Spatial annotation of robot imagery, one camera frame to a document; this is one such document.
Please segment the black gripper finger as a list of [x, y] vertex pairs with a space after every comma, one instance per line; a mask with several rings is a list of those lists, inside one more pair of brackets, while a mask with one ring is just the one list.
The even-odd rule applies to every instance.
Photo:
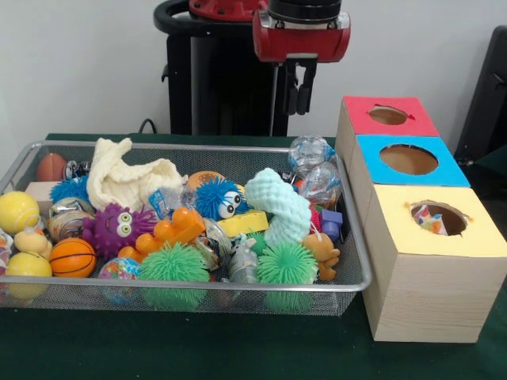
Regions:
[[299, 86], [298, 93], [298, 114], [305, 115], [310, 111], [311, 94], [314, 84], [314, 77], [317, 69], [316, 60], [303, 60], [299, 62], [305, 68], [303, 83]]
[[286, 62], [284, 82], [284, 113], [288, 116], [296, 114], [298, 103], [298, 79], [296, 75], [296, 63]]

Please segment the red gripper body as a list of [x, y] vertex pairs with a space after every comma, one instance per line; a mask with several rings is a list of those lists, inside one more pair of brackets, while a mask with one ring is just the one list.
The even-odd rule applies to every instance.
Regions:
[[253, 16], [253, 45], [260, 61], [283, 63], [287, 59], [317, 59], [320, 63], [340, 61], [349, 46], [351, 21], [349, 14], [341, 12], [329, 23], [303, 25], [284, 22], [266, 11], [257, 11]]

